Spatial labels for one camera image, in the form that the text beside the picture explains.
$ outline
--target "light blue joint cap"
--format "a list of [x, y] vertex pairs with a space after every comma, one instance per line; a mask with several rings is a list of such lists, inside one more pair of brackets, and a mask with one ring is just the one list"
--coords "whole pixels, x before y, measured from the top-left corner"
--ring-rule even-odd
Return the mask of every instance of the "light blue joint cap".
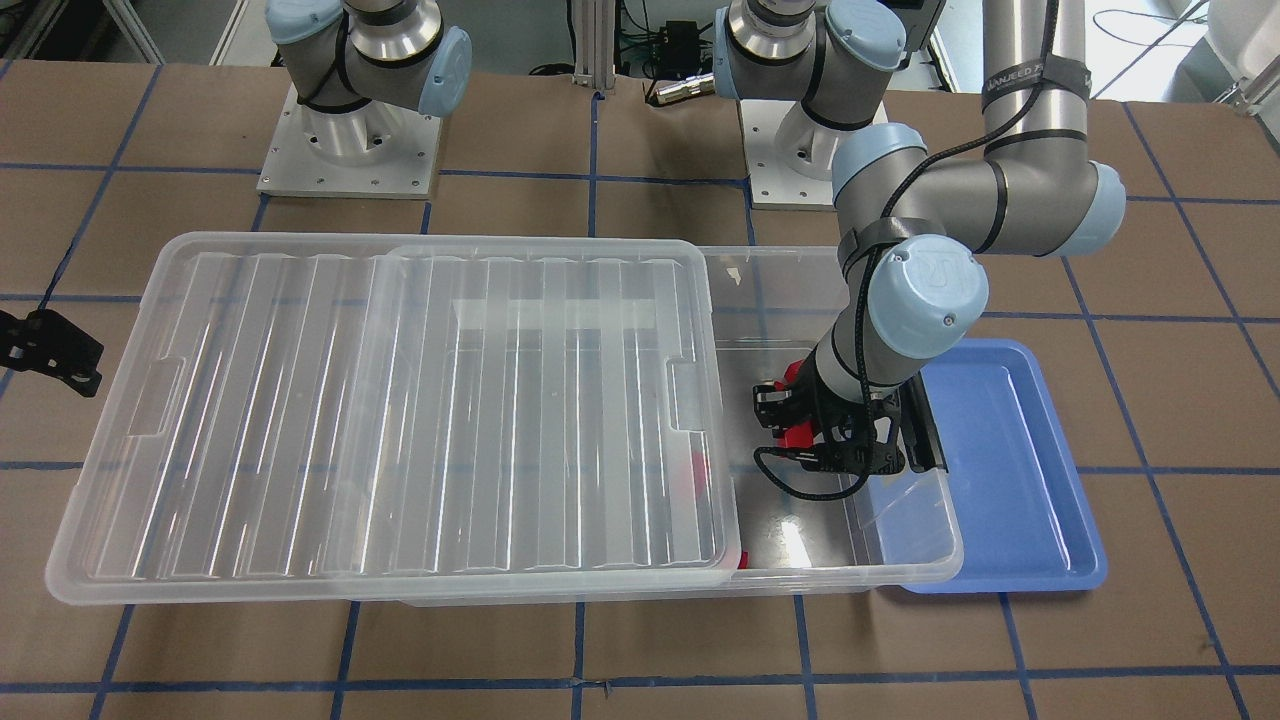
[[739, 100], [737, 87], [733, 86], [733, 67], [730, 64], [730, 54], [733, 47], [728, 40], [728, 23], [724, 14], [728, 8], [716, 10], [716, 42], [712, 47], [712, 74], [716, 77], [716, 95]]
[[925, 150], [924, 138], [910, 126], [878, 123], [854, 131], [831, 160], [832, 196], [840, 196], [840, 191], [867, 165], [904, 147]]
[[867, 309], [891, 350], [932, 360], [982, 316], [987, 295], [987, 272], [968, 247], [943, 234], [918, 234], [881, 259]]
[[458, 109], [462, 94], [471, 79], [471, 36], [454, 26], [444, 33], [426, 73], [422, 96], [417, 102], [420, 115], [445, 118]]
[[333, 24], [342, 15], [342, 0], [268, 0], [266, 28], [271, 42], [292, 45]]
[[836, 40], [863, 63], [884, 72], [902, 64], [906, 29], [893, 10], [876, 0], [832, 0], [827, 24]]
[[1066, 238], [1066, 242], [1060, 245], [1057, 250], [1050, 252], [1050, 258], [1088, 255], [1111, 242], [1116, 231], [1120, 229], [1126, 202], [1120, 173], [1115, 172], [1111, 165], [1092, 164], [1098, 170], [1098, 188], [1093, 192], [1093, 202], [1071, 237]]

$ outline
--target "translucent lid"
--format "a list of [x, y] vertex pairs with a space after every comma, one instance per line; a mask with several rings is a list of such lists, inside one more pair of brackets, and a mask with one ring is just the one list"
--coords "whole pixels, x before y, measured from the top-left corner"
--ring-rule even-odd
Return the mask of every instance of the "translucent lid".
[[47, 583], [77, 603], [713, 587], [740, 556], [719, 413], [691, 245], [187, 234]]

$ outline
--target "transparent plastic box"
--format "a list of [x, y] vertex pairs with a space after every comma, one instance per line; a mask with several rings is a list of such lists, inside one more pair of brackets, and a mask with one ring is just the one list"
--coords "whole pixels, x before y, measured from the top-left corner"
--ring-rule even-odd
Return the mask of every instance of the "transparent plastic box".
[[751, 386], [845, 304], [831, 247], [183, 236], [47, 584], [73, 603], [477, 605], [946, 580], [943, 470], [812, 503], [751, 464], [772, 443]]

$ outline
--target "metal mounting plate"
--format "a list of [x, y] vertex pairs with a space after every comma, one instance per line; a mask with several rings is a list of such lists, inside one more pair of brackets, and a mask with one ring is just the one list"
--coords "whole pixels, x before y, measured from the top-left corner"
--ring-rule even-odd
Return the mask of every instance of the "metal mounting plate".
[[271, 136], [271, 147], [257, 178], [257, 191], [285, 197], [385, 197], [428, 200], [440, 147], [440, 118], [424, 118], [403, 108], [390, 110], [406, 135], [385, 159], [372, 165], [338, 165], [311, 149], [291, 86]]
[[[742, 151], [751, 179], [751, 206], [763, 210], [835, 210], [831, 181], [801, 176], [791, 169], [774, 147], [774, 137], [795, 102], [790, 100], [742, 100]], [[884, 105], [873, 122], [887, 122]]]

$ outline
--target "blue plastic tray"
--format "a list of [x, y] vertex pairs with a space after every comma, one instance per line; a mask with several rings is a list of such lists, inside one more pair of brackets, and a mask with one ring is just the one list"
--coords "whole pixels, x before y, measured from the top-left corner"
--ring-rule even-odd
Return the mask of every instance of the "blue plastic tray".
[[964, 539], [964, 566], [916, 593], [1083, 591], [1107, 557], [1039, 364], [966, 340], [924, 369]]

